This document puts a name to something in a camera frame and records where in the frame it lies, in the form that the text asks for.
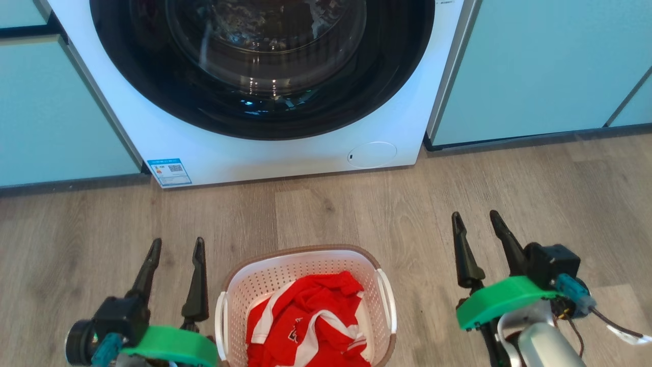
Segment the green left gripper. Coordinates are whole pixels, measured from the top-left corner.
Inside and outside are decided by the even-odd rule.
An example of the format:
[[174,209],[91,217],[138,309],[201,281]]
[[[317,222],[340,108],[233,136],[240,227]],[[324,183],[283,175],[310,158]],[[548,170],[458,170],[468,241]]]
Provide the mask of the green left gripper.
[[[160,263],[161,238],[154,239],[126,298],[139,298],[149,304],[154,272]],[[194,272],[186,302],[182,306],[184,318],[181,328],[168,325],[150,325],[138,342],[124,346],[118,355],[119,366],[217,366],[218,349],[205,335],[198,333],[198,323],[209,318],[205,242],[196,239],[193,250]]]

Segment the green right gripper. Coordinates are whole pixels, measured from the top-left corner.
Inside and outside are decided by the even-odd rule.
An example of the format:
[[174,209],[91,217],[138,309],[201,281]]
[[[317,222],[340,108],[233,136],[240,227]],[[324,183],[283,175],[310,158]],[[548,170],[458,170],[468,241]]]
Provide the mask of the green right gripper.
[[470,290],[468,297],[459,300],[456,319],[461,330],[480,331],[491,366],[526,366],[519,346],[508,341],[503,334],[507,318],[522,310],[531,311],[540,301],[554,300],[559,293],[543,290],[526,277],[524,249],[498,211],[490,211],[490,219],[502,244],[510,277],[491,286],[483,285],[486,274],[471,251],[461,214],[454,212],[451,220],[458,285]]

